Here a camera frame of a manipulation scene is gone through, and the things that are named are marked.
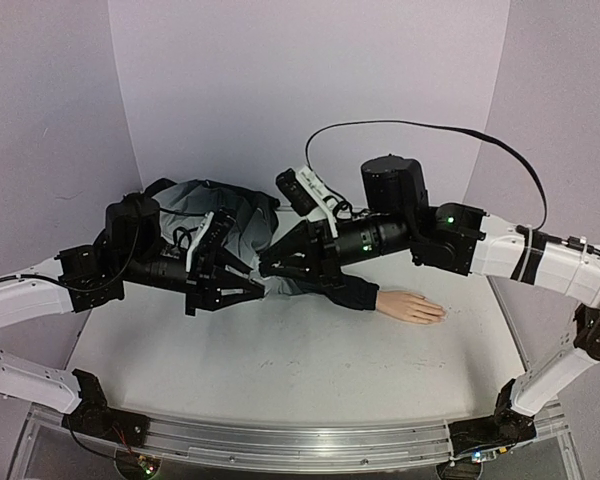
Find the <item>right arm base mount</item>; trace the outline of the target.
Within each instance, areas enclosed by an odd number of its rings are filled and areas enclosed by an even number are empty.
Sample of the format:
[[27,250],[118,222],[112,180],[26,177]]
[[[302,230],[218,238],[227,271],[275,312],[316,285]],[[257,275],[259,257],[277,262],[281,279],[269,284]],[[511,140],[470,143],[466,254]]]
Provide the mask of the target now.
[[513,410],[511,396],[514,383],[515,380],[511,379],[501,389],[491,415],[458,420],[449,425],[454,458],[511,448],[536,437],[534,417]]

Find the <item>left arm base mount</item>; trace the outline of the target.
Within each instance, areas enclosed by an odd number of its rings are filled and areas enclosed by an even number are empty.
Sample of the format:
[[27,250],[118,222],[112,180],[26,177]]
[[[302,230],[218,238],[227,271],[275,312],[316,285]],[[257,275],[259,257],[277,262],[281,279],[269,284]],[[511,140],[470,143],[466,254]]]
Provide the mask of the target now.
[[63,415],[62,426],[74,433],[111,442],[122,442],[129,447],[143,447],[147,438],[150,418],[130,410],[109,405],[99,379],[92,373],[74,369],[78,383],[77,407]]

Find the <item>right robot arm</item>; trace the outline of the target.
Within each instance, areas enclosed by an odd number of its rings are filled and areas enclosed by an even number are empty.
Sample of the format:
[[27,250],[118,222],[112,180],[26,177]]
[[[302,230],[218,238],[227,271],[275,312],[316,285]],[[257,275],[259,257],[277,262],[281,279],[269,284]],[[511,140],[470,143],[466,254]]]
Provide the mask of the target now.
[[429,203],[420,163],[387,155],[363,163],[367,212],[338,218],[338,205],[308,167],[276,184],[299,223],[260,257],[265,277],[339,288],[347,265],[408,251],[418,266],[468,276],[501,277],[541,287],[578,303],[573,336],[505,386],[497,419],[532,417],[561,390],[600,363],[600,246],[507,222],[459,203]]

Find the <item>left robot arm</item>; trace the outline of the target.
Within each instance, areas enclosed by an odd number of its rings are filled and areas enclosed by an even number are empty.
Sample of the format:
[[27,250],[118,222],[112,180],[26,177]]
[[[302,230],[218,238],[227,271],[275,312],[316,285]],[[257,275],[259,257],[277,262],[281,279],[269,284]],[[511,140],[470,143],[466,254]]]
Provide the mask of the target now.
[[0,328],[121,300],[126,283],[183,294],[188,315],[263,298],[250,267],[224,245],[236,223],[231,211],[203,215],[186,247],[166,242],[160,214],[155,199],[129,194],[106,208],[93,243],[0,277]]

